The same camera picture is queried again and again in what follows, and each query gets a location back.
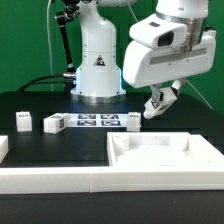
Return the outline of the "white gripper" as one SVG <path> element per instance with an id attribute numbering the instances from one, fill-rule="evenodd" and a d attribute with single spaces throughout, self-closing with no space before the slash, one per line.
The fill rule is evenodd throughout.
<path id="1" fill-rule="evenodd" d="M 179 53 L 172 47 L 151 49 L 132 41 L 125 53 L 123 78 L 134 88 L 151 85 L 152 102 L 160 103 L 163 100 L 163 93 L 159 83 L 175 80 L 171 89 L 178 97 L 186 83 L 186 77 L 210 70 L 215 49 L 215 31 L 204 32 L 201 42 L 190 52 L 184 53 Z"/>

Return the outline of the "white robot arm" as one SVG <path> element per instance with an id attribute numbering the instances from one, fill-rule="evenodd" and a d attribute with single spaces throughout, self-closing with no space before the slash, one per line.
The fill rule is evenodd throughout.
<path id="1" fill-rule="evenodd" d="M 82 63 L 71 95 L 90 103 L 110 103 L 125 95 L 121 82 L 134 88 L 187 78 L 213 65 L 216 32 L 205 28 L 209 0 L 158 0 L 156 12 L 129 30 L 124 64 L 116 64 L 116 28 L 98 14 L 99 6 L 136 0 L 93 0 L 79 5 Z"/>

